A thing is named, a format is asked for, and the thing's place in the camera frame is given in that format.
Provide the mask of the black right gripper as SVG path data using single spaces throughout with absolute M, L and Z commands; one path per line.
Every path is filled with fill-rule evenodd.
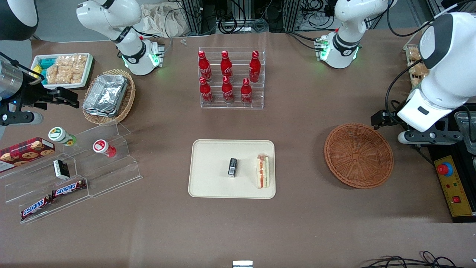
M 78 94 L 65 88 L 56 88 L 56 100 L 53 92 L 43 87 L 41 82 L 23 81 L 17 93 L 17 110 L 25 106 L 46 110 L 47 104 L 68 105 L 79 108 Z

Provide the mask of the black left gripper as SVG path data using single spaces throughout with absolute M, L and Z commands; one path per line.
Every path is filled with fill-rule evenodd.
M 380 110 L 371 116 L 371 125 L 374 129 L 380 129 L 381 127 L 393 127 L 399 125 L 403 129 L 406 129 L 406 123 L 403 122 L 396 112 L 389 112 L 386 110 Z

